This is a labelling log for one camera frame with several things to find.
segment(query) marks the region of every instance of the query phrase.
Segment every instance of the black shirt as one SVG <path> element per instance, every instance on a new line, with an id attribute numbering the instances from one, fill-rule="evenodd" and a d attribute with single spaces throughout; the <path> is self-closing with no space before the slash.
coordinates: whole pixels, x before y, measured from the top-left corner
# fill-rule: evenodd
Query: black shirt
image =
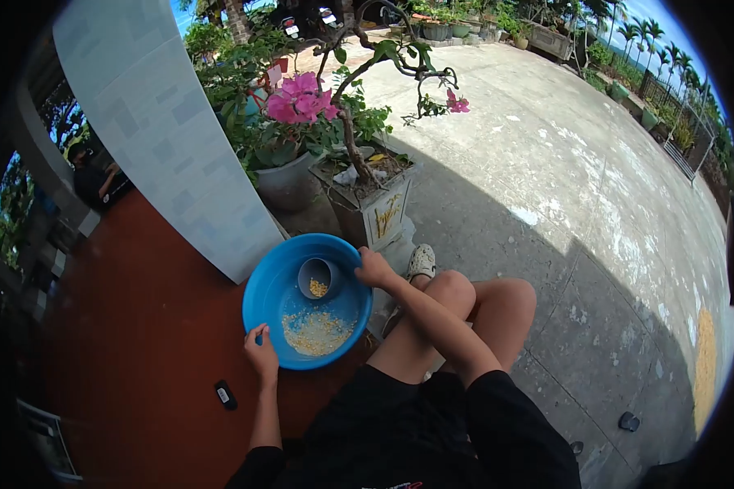
<path id="1" fill-rule="evenodd" d="M 98 191 L 106 183 L 107 178 L 106 171 L 86 165 L 73 171 L 73 189 L 84 203 L 99 210 L 103 207 L 103 201 Z"/>
<path id="2" fill-rule="evenodd" d="M 326 467 L 325 461 L 315 463 L 316 470 L 286 469 L 280 448 L 256 447 L 226 488 L 581 487 L 568 443 L 508 374 L 495 370 L 476 379 L 466 403 L 478 458 L 432 452 L 412 441 L 382 450 L 353 444 L 359 462 L 345 470 Z"/>

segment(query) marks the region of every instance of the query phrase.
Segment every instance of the gray cup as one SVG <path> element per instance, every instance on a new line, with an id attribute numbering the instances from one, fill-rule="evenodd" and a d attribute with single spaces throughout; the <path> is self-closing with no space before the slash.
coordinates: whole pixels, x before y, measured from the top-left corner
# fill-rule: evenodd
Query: gray cup
<path id="1" fill-rule="evenodd" d="M 310 279 L 326 285 L 326 293 L 321 297 L 315 297 L 310 291 Z M 337 288 L 342 282 L 340 279 L 340 269 L 337 265 L 323 258 L 310 258 L 305 261 L 299 269 L 299 276 L 296 280 L 299 284 L 299 290 L 307 299 L 323 299 L 332 298 L 337 293 Z"/>

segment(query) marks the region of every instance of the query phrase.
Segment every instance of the blue plastic basin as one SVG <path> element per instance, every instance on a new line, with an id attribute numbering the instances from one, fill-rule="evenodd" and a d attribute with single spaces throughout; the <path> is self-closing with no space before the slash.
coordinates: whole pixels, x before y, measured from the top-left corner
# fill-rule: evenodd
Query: blue plastic basin
<path id="1" fill-rule="evenodd" d="M 324 258 L 339 267 L 342 285 L 332 298 L 310 300 L 294 287 L 299 268 L 310 258 Z M 354 269 L 360 266 L 362 258 L 358 251 L 336 236 L 313 233 L 281 242 L 261 260 L 247 281 L 242 301 L 245 332 L 267 323 L 269 337 L 283 368 L 310 370 L 335 361 L 362 336 L 372 310 L 372 289 L 362 285 L 354 275 Z M 327 355 L 311 357 L 286 343 L 283 316 L 303 314 L 316 306 L 345 323 L 356 321 L 356 324 L 351 336 L 339 348 Z"/>

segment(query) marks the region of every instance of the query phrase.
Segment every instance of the man sitting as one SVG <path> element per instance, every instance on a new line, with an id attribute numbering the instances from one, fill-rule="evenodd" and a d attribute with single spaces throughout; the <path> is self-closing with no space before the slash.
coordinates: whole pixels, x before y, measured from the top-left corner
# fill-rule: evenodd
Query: man sitting
<path id="1" fill-rule="evenodd" d="M 108 210 L 118 199 L 135 186 L 127 175 L 112 162 L 106 171 L 94 167 L 91 154 L 83 142 L 75 142 L 68 149 L 68 161 L 74 167 L 73 189 L 89 207 Z"/>

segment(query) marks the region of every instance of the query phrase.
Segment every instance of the metal fence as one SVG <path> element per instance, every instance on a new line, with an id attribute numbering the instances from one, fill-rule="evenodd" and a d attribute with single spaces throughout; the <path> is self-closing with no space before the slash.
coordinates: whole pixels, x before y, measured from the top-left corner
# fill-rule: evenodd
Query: metal fence
<path id="1" fill-rule="evenodd" d="M 665 121 L 668 134 L 663 142 L 663 149 L 677 163 L 685 176 L 694 181 L 707 154 L 712 150 L 715 139 L 714 128 L 717 125 L 705 114 L 705 103 L 692 106 L 686 94 L 677 93 L 671 86 L 659 81 L 649 70 L 644 72 L 639 97 L 655 106 L 666 106 L 672 109 L 673 121 Z M 690 130 L 693 143 L 681 147 L 674 139 L 678 128 L 685 126 Z"/>

